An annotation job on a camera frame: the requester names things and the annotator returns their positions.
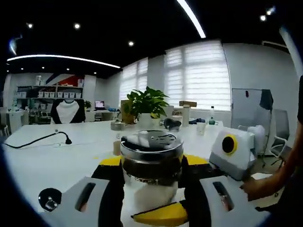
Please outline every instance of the computer monitor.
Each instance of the computer monitor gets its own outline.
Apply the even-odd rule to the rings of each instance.
[[[95,109],[96,110],[104,110],[104,101],[95,101]]]

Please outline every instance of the green plant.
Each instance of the green plant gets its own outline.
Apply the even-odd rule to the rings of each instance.
[[[131,105],[124,105],[124,111],[133,115],[135,119],[138,119],[138,115],[143,113],[152,113],[153,118],[159,118],[161,115],[166,116],[163,107],[169,104],[164,101],[165,97],[168,96],[162,91],[150,87],[146,87],[144,92],[135,89],[127,95]]]
[[[84,101],[84,107],[86,107],[88,109],[91,108],[91,102],[88,100]]]

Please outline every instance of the window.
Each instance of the window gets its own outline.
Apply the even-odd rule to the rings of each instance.
[[[231,88],[220,41],[182,46],[166,52],[165,92],[170,105],[197,102],[198,109],[231,110]]]
[[[127,99],[133,89],[145,91],[147,86],[148,58],[126,66],[121,73],[119,105],[121,100]]]

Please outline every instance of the black ceiling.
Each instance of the black ceiling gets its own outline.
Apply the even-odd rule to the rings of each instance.
[[[58,54],[124,67],[144,57],[164,54],[175,46],[201,41],[194,25],[176,0],[112,0],[110,3],[16,3],[8,36],[17,40],[17,56]],[[221,3],[187,0],[207,39],[224,43],[284,44],[278,11],[261,22],[274,2]],[[73,23],[81,25],[79,30]],[[33,23],[28,29],[26,23]],[[129,47],[128,41],[134,41]],[[14,55],[7,51],[7,58]],[[92,74],[107,78],[119,69],[75,60],[31,58],[10,61],[7,70]]]

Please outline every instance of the yellow circle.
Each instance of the yellow circle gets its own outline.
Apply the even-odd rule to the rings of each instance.
[[[234,135],[231,135],[231,134],[227,134],[227,135],[225,136],[225,138],[231,138],[232,141],[233,141],[233,147],[232,147],[232,150],[231,150],[230,152],[224,151],[224,148],[222,147],[223,152],[224,152],[226,155],[231,156],[231,155],[232,155],[233,153],[235,153],[235,151],[237,150],[237,148],[238,148],[238,142],[237,142],[236,137],[235,137]]]

